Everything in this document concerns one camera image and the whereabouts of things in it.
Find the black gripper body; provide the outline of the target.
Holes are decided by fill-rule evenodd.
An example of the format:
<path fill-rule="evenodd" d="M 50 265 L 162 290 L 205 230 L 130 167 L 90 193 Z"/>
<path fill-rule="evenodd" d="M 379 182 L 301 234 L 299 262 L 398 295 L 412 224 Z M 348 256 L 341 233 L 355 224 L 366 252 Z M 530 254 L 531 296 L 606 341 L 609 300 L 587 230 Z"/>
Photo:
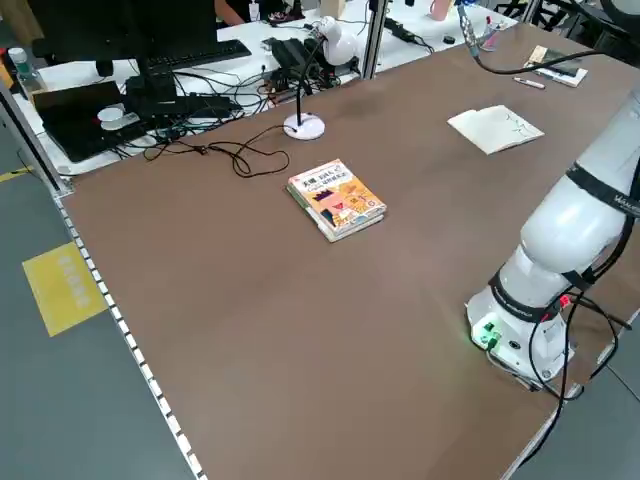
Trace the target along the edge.
<path fill-rule="evenodd" d="M 480 53 L 478 40 L 475 35 L 473 23 L 467 15 L 465 5 L 463 3 L 457 3 L 456 10 L 465 44 L 467 45 L 471 55 L 478 55 Z"/>

